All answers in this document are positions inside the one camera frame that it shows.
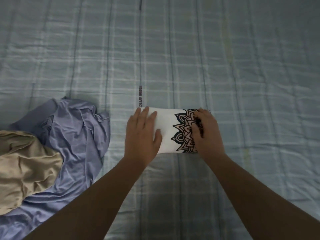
crumpled beige cloth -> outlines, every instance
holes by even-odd
[[[0,215],[52,186],[62,161],[60,153],[32,134],[0,130]]]

checkered fabric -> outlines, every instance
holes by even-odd
[[[206,108],[227,154],[320,219],[320,0],[0,0],[0,126],[50,98],[110,112],[107,173],[139,106]],[[197,155],[162,154],[106,239],[251,239]]]

mandala print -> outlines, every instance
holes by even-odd
[[[185,109],[185,113],[175,113],[177,120],[180,124],[173,125],[179,131],[171,138],[171,140],[180,144],[181,146],[177,151],[183,151],[183,153],[195,153],[197,152],[195,148],[195,142],[192,137],[191,125],[196,123],[200,129],[201,134],[203,133],[203,127],[200,119],[194,116],[194,112],[197,109]]]

pile of clothes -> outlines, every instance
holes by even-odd
[[[21,240],[98,176],[108,113],[87,101],[47,101],[0,131],[0,239]]]

forearm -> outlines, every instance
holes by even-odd
[[[130,189],[145,169],[123,158],[112,170],[25,239],[103,239]]]
[[[270,190],[227,155],[205,160],[253,239],[315,239],[320,222]]]

